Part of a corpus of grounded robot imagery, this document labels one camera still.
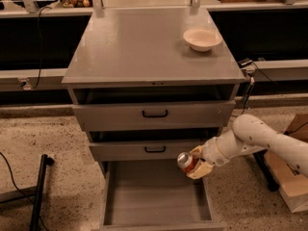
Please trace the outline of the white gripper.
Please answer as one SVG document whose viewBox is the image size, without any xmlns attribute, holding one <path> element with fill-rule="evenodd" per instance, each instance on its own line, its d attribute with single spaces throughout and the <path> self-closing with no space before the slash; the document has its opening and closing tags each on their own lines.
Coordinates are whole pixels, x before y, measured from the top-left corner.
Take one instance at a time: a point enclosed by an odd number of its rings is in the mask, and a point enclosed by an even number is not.
<svg viewBox="0 0 308 231">
<path fill-rule="evenodd" d="M 222 167 L 229 162 L 218 148 L 217 137 L 207 140 L 202 146 L 199 145 L 190 151 L 190 154 L 196 158 L 203 159 L 206 162 L 199 160 L 195 167 L 187 174 L 191 179 L 200 179 L 209 174 L 213 167 Z"/>
</svg>

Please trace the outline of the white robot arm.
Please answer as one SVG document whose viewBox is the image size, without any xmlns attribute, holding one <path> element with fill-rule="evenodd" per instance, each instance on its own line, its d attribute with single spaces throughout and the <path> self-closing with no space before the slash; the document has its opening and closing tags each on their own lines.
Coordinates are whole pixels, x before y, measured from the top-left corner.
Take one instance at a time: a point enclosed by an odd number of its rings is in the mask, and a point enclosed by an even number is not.
<svg viewBox="0 0 308 231">
<path fill-rule="evenodd" d="M 196 159 L 194 169 L 187 173 L 192 179 L 209 174 L 213 167 L 222 167 L 231 159 L 267 149 L 300 174 L 308 176 L 308 143 L 271 129 L 254 115 L 240 115 L 232 128 L 194 148 L 190 154 Z"/>
</svg>

